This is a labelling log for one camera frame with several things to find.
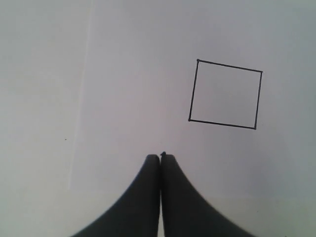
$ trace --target paper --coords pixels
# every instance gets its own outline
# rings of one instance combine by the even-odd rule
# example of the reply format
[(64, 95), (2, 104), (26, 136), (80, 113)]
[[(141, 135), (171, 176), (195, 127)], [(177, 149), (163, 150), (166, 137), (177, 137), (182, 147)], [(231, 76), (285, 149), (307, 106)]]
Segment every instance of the paper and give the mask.
[[(166, 151), (206, 199), (314, 198), (315, 22), (274, 1), (95, 1), (72, 187), (119, 197), (147, 154)], [(188, 122), (197, 59), (264, 72), (257, 130)], [(236, 76), (238, 90), (216, 71), (198, 82), (193, 115), (253, 122), (258, 79)]]

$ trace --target black curved shape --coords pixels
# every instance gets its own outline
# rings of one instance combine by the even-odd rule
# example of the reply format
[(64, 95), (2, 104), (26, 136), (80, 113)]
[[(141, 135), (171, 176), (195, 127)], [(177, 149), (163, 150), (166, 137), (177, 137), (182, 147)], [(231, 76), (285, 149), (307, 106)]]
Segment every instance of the black curved shape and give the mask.
[(160, 207), (160, 161), (147, 156), (120, 199), (74, 237), (156, 237)]
[(163, 153), (160, 166), (165, 237), (253, 237), (205, 201), (173, 155)]

